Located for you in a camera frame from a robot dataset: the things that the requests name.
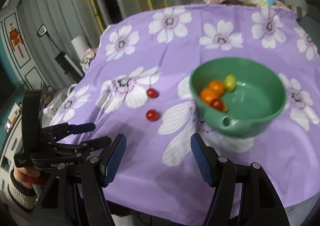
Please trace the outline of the striped sweater left forearm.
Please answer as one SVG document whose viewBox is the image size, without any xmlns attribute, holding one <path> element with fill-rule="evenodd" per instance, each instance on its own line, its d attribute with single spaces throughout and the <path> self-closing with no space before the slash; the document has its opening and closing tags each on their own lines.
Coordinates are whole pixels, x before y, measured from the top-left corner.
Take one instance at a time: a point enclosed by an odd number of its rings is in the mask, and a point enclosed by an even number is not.
<svg viewBox="0 0 320 226">
<path fill-rule="evenodd" d="M 31 215 L 36 204 L 34 189 L 22 186 L 14 177 L 14 170 L 10 172 L 10 179 L 4 191 L 7 205 L 20 216 Z"/>
</svg>

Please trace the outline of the person's left hand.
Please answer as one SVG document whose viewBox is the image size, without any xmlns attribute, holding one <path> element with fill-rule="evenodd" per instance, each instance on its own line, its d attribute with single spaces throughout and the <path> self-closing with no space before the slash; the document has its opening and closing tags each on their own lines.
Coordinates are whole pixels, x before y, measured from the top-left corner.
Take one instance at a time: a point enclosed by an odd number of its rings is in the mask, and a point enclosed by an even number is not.
<svg viewBox="0 0 320 226">
<path fill-rule="evenodd" d="M 26 189 L 32 189 L 33 185 L 27 180 L 27 176 L 39 177 L 40 171 L 35 167 L 16 167 L 14 166 L 14 178 Z"/>
</svg>

